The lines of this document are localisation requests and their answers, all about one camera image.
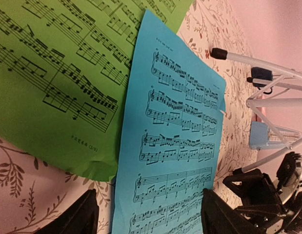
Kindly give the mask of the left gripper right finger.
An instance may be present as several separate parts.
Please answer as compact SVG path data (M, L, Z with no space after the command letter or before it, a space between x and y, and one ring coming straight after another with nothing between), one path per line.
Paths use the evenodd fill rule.
M259 234L253 226L226 204L213 190L203 189L201 203L203 234Z

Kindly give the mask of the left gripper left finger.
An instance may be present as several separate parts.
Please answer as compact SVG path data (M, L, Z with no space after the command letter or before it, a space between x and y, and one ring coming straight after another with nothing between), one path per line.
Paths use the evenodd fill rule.
M37 234L96 234L99 220L99 206L96 190L87 190L58 218Z

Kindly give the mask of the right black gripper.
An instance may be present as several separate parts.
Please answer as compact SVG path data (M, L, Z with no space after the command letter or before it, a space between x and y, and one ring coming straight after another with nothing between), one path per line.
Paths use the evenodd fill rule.
M235 208L241 214L250 217L287 215L287 209L269 175L262 173L260 169L227 176L223 184L241 199L242 205Z

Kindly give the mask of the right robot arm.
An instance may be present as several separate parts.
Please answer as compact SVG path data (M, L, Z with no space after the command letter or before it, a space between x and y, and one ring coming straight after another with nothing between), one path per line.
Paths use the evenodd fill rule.
M234 172L223 183L242 205L235 211L265 234L302 233L302 156L289 152L277 170L277 179L254 169Z

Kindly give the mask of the blue sheet music page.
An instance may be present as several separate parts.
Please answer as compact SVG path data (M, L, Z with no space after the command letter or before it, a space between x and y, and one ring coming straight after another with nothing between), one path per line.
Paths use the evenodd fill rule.
M226 82L146 11L130 72L114 234L200 234L212 188Z

